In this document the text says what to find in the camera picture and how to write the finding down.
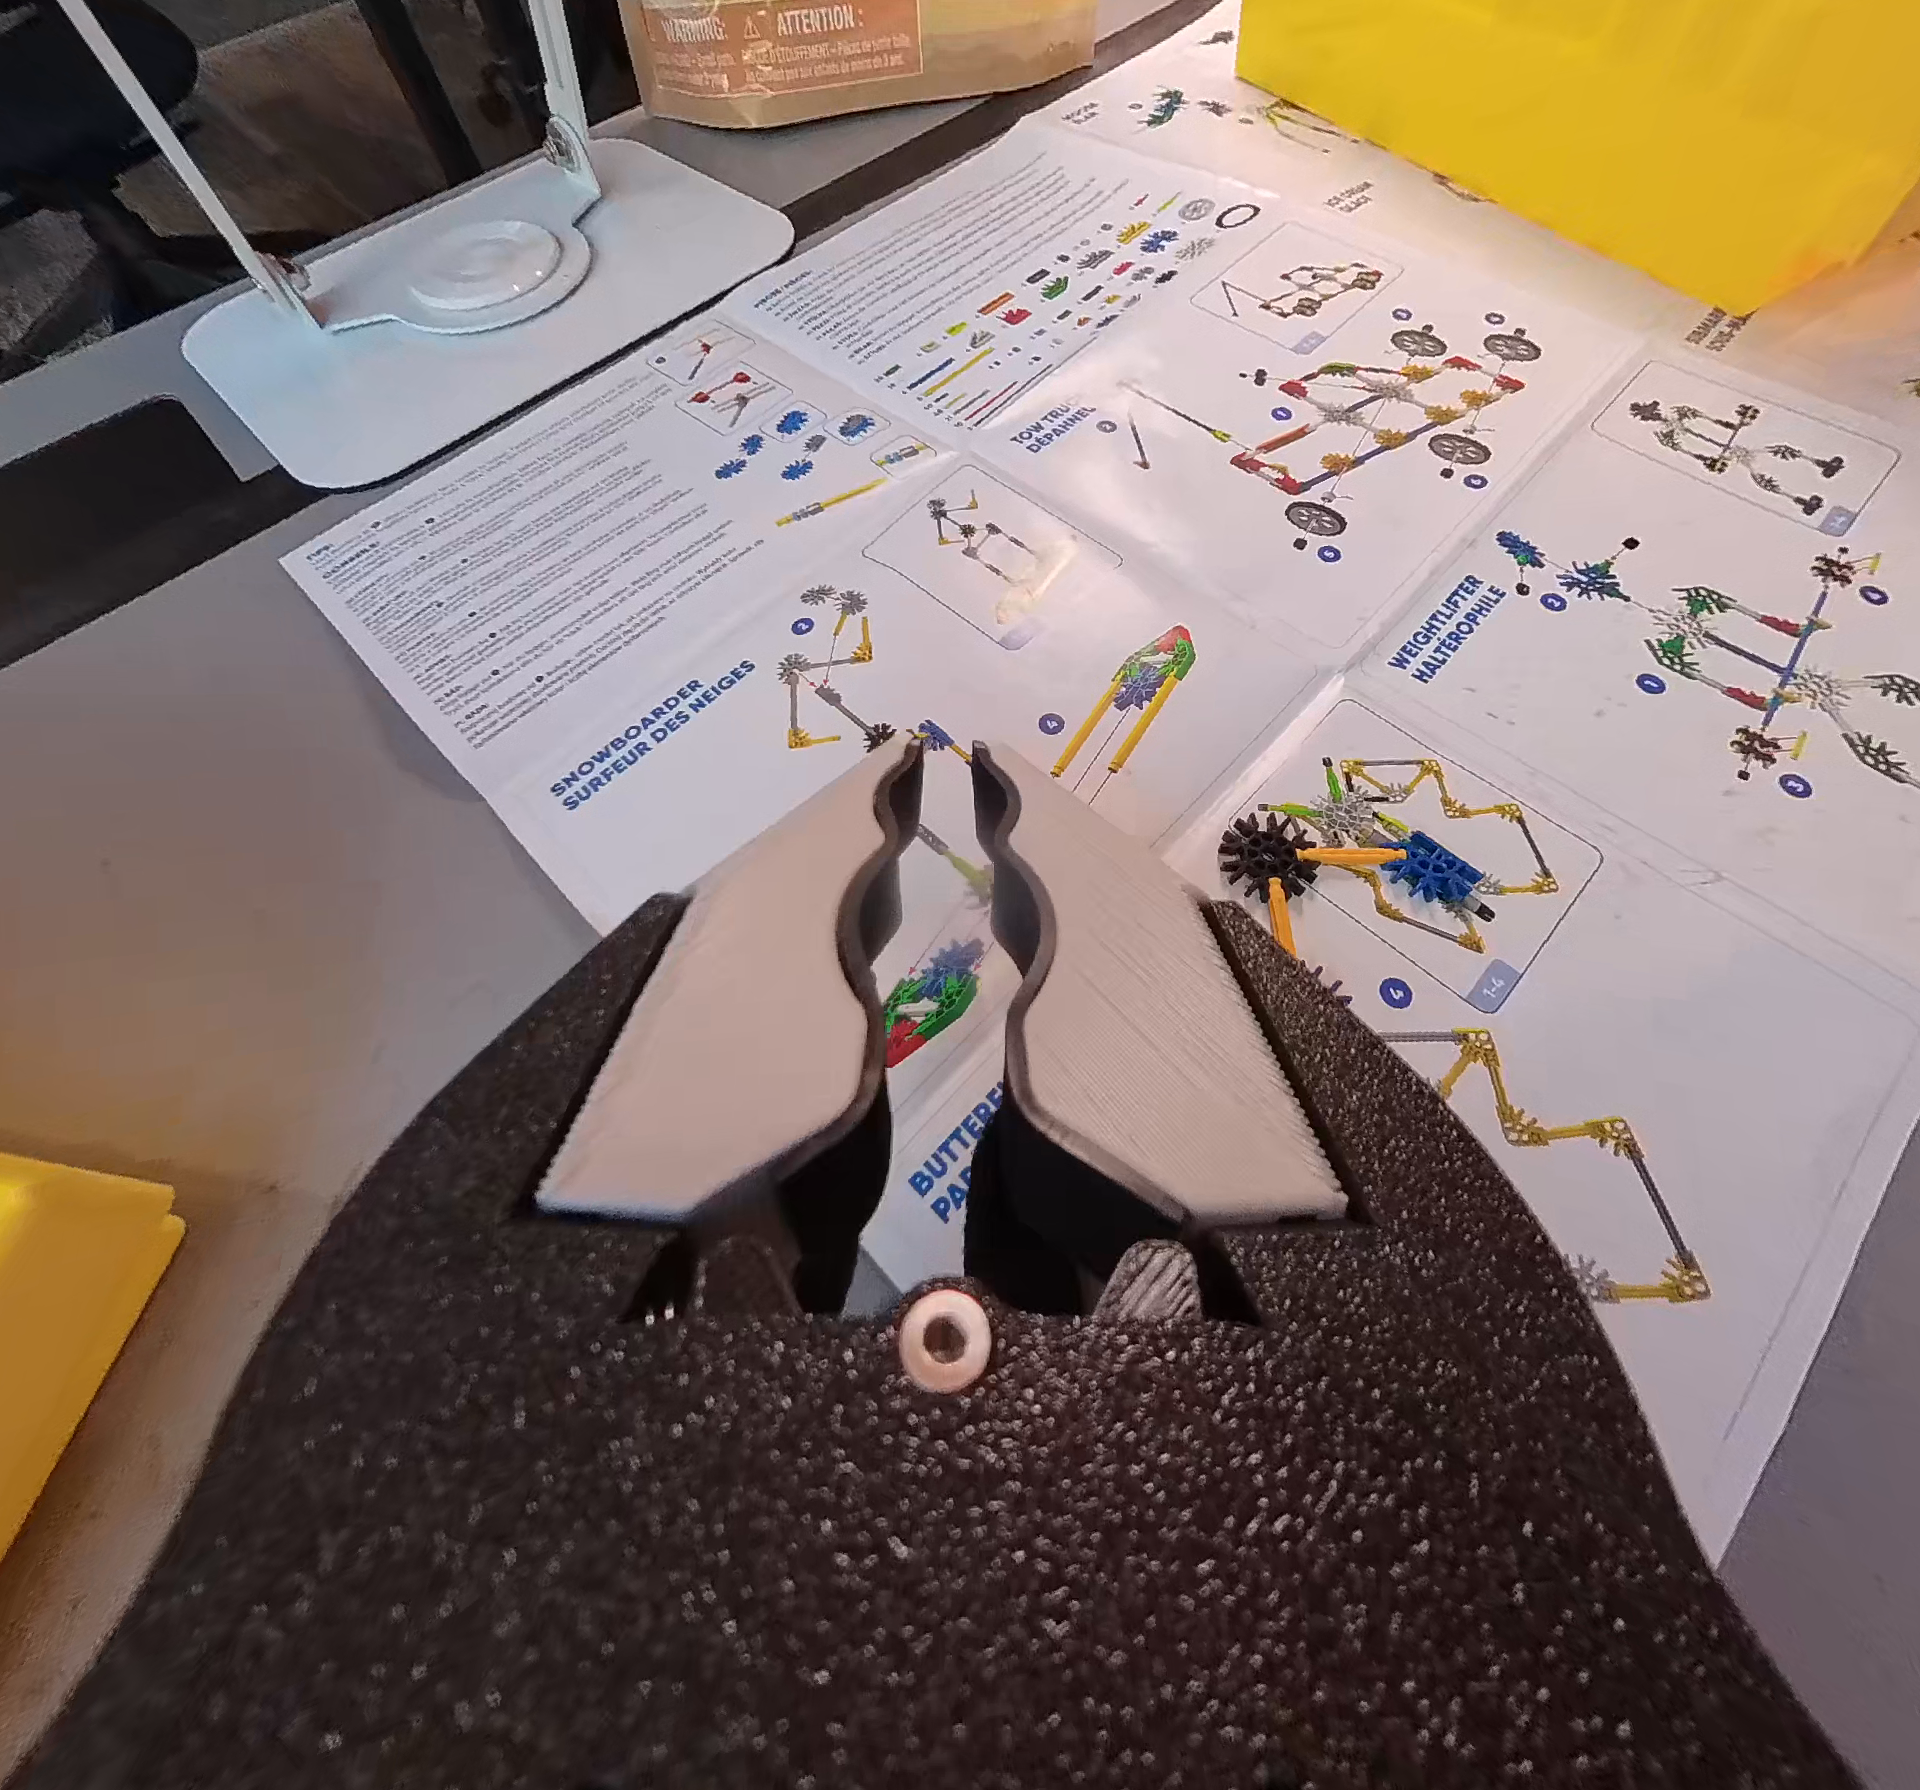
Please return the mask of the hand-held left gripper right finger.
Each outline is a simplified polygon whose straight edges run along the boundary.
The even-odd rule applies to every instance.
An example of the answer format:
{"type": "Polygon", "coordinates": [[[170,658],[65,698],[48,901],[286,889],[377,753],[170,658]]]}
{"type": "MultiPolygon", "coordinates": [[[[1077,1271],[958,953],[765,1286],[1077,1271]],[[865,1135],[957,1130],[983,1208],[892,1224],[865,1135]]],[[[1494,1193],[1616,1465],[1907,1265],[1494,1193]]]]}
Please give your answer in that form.
{"type": "Polygon", "coordinates": [[[1348,1195],[1206,899],[1008,747],[975,747],[993,939],[1021,971],[975,1153],[975,1280],[1010,1305],[1248,1305],[1221,1233],[1348,1195]]]}

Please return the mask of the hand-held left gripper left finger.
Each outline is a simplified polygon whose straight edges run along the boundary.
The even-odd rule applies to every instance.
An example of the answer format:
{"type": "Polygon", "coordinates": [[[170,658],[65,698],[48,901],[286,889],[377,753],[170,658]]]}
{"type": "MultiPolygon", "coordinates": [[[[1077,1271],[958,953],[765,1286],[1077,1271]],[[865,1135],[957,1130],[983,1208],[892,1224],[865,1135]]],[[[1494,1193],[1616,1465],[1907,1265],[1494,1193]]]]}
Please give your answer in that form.
{"type": "Polygon", "coordinates": [[[888,1168],[875,962],[899,928],[924,747],[890,743],[682,899],[541,1178],[543,1214],[707,1252],[762,1239],[799,1305],[842,1305],[888,1168]]]}

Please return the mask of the black plastic connector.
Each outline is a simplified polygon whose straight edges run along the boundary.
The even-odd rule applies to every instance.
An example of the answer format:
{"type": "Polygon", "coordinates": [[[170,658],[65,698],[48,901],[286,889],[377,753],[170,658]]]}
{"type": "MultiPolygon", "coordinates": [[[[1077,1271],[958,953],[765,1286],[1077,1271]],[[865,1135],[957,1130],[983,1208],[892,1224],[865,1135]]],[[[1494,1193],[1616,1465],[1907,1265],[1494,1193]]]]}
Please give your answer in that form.
{"type": "Polygon", "coordinates": [[[1221,834],[1217,868],[1224,887],[1267,906],[1270,891],[1299,897],[1315,881],[1317,867],[1308,855],[1320,843],[1308,822],[1277,810],[1252,810],[1221,834]]]}

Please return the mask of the yellow plastic bin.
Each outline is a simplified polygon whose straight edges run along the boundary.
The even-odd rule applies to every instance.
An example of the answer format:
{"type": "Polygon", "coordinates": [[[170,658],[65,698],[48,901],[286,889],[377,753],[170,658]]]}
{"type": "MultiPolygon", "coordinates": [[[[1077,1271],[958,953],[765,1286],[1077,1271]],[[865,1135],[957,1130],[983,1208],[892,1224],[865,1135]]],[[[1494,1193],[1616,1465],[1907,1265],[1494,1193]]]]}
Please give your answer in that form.
{"type": "Polygon", "coordinates": [[[1,1157],[1,1551],[183,1235],[168,1186],[1,1157]]]}
{"type": "Polygon", "coordinates": [[[1751,311],[1916,195],[1918,0],[1241,0],[1237,72],[1751,311]]]}

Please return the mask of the white instruction sheet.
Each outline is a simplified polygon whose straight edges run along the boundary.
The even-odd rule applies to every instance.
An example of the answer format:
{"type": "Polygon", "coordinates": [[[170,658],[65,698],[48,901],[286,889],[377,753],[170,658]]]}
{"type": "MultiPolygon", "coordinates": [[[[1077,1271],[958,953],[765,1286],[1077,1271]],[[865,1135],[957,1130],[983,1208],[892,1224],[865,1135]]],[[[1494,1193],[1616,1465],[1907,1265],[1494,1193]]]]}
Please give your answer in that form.
{"type": "Polygon", "coordinates": [[[899,1286],[958,1265],[1016,988],[975,741],[1197,891],[1252,810],[1427,832],[1485,949],[1317,865],[1299,951],[1519,1183],[1720,1553],[1913,1123],[1913,412],[1489,212],[1315,203],[1195,79],[1044,112],[288,573],[597,930],[924,747],[899,1286]]]}

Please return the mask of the black office chair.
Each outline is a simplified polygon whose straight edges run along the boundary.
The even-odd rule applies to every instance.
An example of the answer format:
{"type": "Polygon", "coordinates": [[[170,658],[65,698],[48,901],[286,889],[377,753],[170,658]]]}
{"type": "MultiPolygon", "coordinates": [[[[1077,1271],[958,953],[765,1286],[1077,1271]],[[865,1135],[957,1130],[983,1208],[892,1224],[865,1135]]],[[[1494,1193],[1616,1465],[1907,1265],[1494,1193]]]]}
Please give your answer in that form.
{"type": "MultiPolygon", "coordinates": [[[[190,37],[133,0],[92,0],[115,50],[162,113],[193,91],[190,37]]],[[[34,3],[1,37],[1,193],[21,209],[65,209],[71,195],[110,195],[156,155],[121,94],[63,13],[34,3]]]]}

